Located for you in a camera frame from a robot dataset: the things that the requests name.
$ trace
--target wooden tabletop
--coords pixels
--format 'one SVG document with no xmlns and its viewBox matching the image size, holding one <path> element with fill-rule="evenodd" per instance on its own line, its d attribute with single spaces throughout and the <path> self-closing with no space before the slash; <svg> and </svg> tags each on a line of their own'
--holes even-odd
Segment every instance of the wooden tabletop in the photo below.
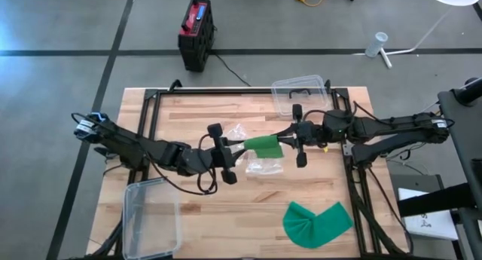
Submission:
<svg viewBox="0 0 482 260">
<path fill-rule="evenodd" d="M 137 131 L 144 96 L 143 88 L 127 88 L 120 105 L 117 124 Z M 366 87 L 349 87 L 352 101 L 372 111 Z M 321 114 L 312 114 L 320 122 Z M 148 134 L 146 122 L 145 135 Z M 209 124 L 221 123 L 224 132 L 241 124 L 249 137 L 262 136 L 285 129 L 290 120 L 277 116 L 270 94 L 173 95 L 163 96 L 157 121 L 156 139 L 182 141 L 197 146 Z M 212 142 L 203 143 L 208 148 Z M 246 174 L 246 160 L 234 169 L 238 183 L 227 185 L 219 180 L 217 194 L 196 196 L 180 194 L 182 245 L 175 258 L 328 258 L 358 257 L 355 229 L 318 249 L 304 249 L 293 244 L 282 227 L 282 218 L 291 201 L 314 213 L 340 201 L 352 216 L 346 174 L 340 144 L 330 144 L 328 152 L 306 148 L 308 165 L 296 167 L 296 151 L 284 148 L 283 172 L 260 176 Z M 112 161 L 108 167 L 118 164 Z M 377 159 L 372 170 L 381 181 L 392 205 L 397 209 L 389 171 L 384 159 Z M 183 188 L 196 191 L 195 176 L 186 178 L 164 171 Z M 87 252 L 99 247 L 118 223 L 123 205 L 128 171 L 117 169 L 104 177 Z M 158 177 L 151 169 L 150 177 Z M 204 177 L 203 186 L 209 184 Z M 379 188 L 368 174 L 368 185 L 377 221 L 402 249 L 407 248 L 404 232 L 390 213 Z M 363 219 L 365 239 L 371 251 L 368 225 Z"/>
</svg>

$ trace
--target plastic container lid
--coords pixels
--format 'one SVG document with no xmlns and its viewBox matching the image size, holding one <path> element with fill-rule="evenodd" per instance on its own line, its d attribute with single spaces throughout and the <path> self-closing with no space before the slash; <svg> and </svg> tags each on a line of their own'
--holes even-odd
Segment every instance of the plastic container lid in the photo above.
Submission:
<svg viewBox="0 0 482 260">
<path fill-rule="evenodd" d="M 163 179 L 128 185 L 122 216 L 125 259 L 172 255 L 181 246 L 178 191 Z"/>
<path fill-rule="evenodd" d="M 281 116 L 292 116 L 294 104 L 301 104 L 303 112 L 325 109 L 330 104 L 323 79 L 319 75 L 276 81 L 271 85 L 271 93 Z"/>
</svg>

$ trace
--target green fabric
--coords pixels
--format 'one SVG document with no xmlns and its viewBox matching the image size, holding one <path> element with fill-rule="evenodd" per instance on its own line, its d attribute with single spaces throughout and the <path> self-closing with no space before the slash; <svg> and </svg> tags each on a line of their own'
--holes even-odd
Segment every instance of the green fabric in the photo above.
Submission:
<svg viewBox="0 0 482 260">
<path fill-rule="evenodd" d="M 283 218 L 283 228 L 290 240 L 308 249 L 325 245 L 352 226 L 353 221 L 340 202 L 319 215 L 291 202 Z"/>
<path fill-rule="evenodd" d="M 255 150 L 258 158 L 282 158 L 278 136 L 259 136 L 244 141 L 244 149 Z"/>
</svg>

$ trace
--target clear plastic bag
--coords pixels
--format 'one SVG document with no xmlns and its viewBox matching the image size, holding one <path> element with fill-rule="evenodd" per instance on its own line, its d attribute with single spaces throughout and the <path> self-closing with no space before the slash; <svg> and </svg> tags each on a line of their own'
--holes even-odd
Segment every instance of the clear plastic bag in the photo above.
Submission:
<svg viewBox="0 0 482 260">
<path fill-rule="evenodd" d="M 241 124 L 237 124 L 233 129 L 229 130 L 224 136 L 231 140 L 244 140 L 249 136 Z M 244 149 L 244 145 L 236 144 L 229 147 L 234 154 Z M 282 158 L 258 158 L 255 151 L 249 150 L 236 161 L 239 166 L 244 159 L 247 158 L 246 173 L 251 174 L 274 174 L 282 173 Z"/>
</svg>

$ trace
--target concrete floor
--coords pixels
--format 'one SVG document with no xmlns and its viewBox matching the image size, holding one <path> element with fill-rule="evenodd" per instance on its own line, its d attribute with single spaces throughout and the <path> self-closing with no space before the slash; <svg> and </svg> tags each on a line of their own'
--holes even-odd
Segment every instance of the concrete floor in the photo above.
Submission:
<svg viewBox="0 0 482 260">
<path fill-rule="evenodd" d="M 389 48 L 411 47 L 447 9 L 433 0 L 329 0 L 307 8 L 293 0 L 211 0 L 215 47 L 363 48 L 377 31 Z M 189 0 L 135 0 L 121 49 L 176 49 Z M 110 49 L 126 0 L 0 0 L 0 50 Z M 423 47 L 482 47 L 472 7 L 454 8 Z M 482 55 L 225 56 L 253 86 L 317 74 L 338 86 L 368 86 L 380 117 L 418 112 L 438 91 L 482 74 Z M 107 57 L 0 57 L 0 258 L 45 258 L 80 142 L 71 112 L 88 112 Z M 115 119 L 125 87 L 241 86 L 211 57 L 202 74 L 180 57 L 118 57 L 102 110 Z M 465 181 L 452 142 L 426 146 L 411 160 L 444 184 Z M 103 159 L 90 152 L 61 257 L 84 254 L 99 196 Z M 413 174 L 390 165 L 393 173 Z M 416 239 L 417 255 L 453 258 L 447 242 Z"/>
</svg>

